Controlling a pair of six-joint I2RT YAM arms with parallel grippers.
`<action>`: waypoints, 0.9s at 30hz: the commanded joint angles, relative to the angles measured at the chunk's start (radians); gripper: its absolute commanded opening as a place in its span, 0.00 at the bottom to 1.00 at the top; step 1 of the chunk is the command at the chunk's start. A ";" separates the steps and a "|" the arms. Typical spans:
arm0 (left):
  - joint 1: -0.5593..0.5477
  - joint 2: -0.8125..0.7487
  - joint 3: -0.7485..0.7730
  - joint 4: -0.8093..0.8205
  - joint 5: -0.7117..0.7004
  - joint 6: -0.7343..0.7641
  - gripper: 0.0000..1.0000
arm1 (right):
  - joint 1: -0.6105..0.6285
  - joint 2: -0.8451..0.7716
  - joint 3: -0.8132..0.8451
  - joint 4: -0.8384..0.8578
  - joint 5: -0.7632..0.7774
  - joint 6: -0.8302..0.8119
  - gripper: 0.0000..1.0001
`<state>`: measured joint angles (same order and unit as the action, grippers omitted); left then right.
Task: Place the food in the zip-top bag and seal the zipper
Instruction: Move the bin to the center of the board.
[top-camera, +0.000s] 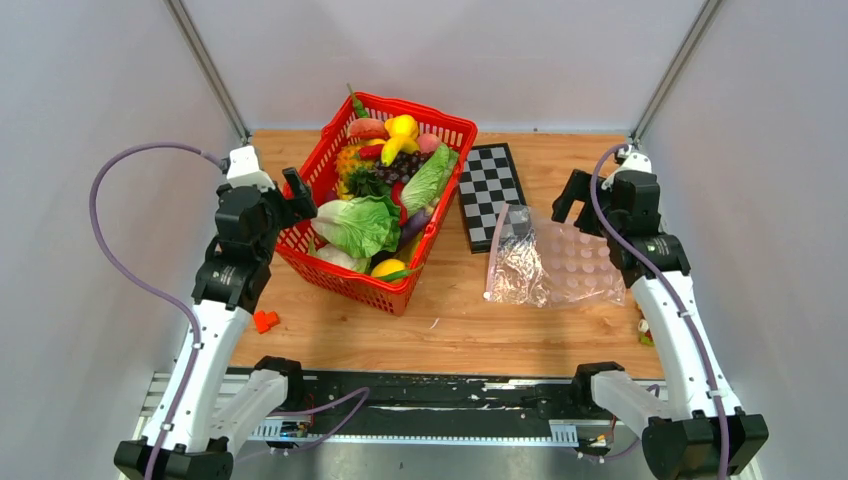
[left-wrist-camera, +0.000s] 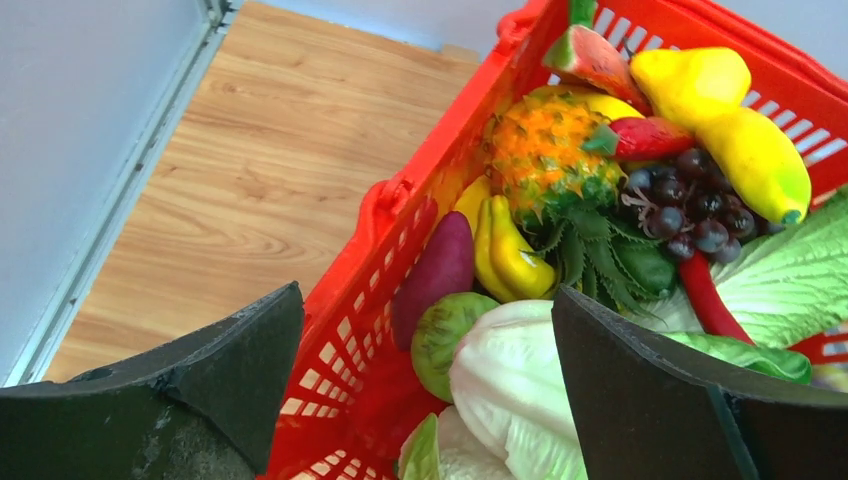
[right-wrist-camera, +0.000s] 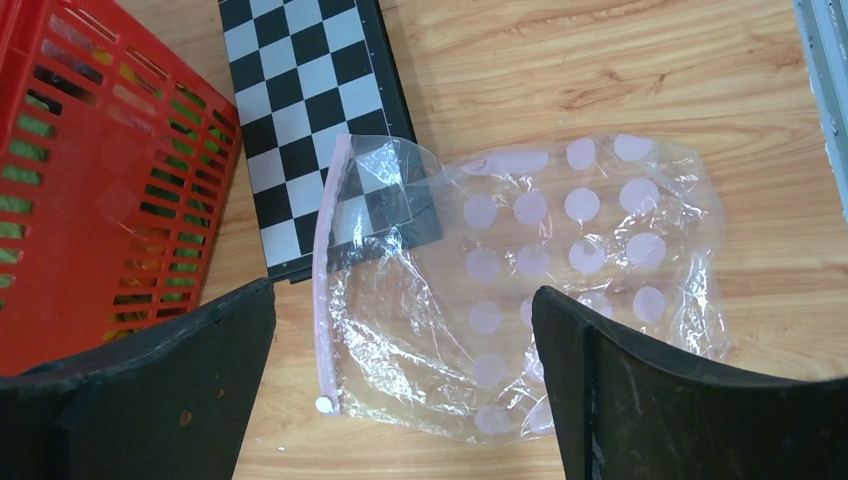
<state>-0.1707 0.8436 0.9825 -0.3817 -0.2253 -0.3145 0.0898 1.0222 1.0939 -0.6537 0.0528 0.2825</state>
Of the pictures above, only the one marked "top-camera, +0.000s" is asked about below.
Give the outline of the red plastic basket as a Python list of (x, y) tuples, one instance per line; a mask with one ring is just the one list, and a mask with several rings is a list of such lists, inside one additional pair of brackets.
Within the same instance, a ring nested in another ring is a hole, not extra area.
[(478, 134), (414, 102), (350, 92), (300, 175), (318, 215), (280, 235), (304, 280), (401, 315)]

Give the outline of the orange toy pineapple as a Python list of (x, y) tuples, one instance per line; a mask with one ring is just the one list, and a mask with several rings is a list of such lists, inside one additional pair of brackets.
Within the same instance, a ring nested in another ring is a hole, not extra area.
[(358, 150), (367, 145), (384, 144), (383, 141), (367, 141), (350, 144), (336, 156), (335, 170), (338, 175), (336, 194), (339, 199), (351, 200), (357, 197), (382, 197), (389, 195), (389, 187), (374, 175), (376, 161), (361, 160)]

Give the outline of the green lettuce head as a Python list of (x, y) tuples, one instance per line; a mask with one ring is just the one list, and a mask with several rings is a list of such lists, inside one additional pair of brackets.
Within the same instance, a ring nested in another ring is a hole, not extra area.
[(332, 200), (311, 220), (315, 233), (353, 258), (394, 252), (401, 238), (400, 208), (389, 197)]

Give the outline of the clear zip top bag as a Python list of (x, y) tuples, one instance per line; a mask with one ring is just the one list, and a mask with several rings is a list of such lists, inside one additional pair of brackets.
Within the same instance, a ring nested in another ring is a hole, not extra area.
[(527, 206), (497, 211), (483, 298), (537, 308), (622, 305), (625, 285), (602, 238)]

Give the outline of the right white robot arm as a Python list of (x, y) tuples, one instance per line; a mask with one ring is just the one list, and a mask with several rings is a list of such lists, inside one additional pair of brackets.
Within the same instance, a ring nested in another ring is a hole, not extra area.
[(663, 231), (652, 173), (607, 178), (575, 170), (554, 201), (563, 223), (574, 202), (580, 232), (606, 240), (652, 335), (666, 383), (661, 400), (609, 361), (577, 367), (571, 403), (584, 417), (607, 412), (629, 427), (657, 479), (739, 475), (769, 437), (764, 417), (744, 411), (709, 345), (680, 240)]

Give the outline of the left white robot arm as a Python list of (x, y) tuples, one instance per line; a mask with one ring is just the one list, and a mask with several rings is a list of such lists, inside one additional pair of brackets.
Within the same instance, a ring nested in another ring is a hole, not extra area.
[(140, 439), (119, 443), (114, 464), (129, 479), (228, 479), (249, 434), (277, 408), (298, 411), (306, 386), (298, 362), (264, 357), (223, 407), (233, 351), (271, 278), (279, 234), (317, 214), (298, 171), (278, 186), (264, 171), (230, 172), (218, 187), (217, 232), (195, 276), (189, 328), (172, 377)]

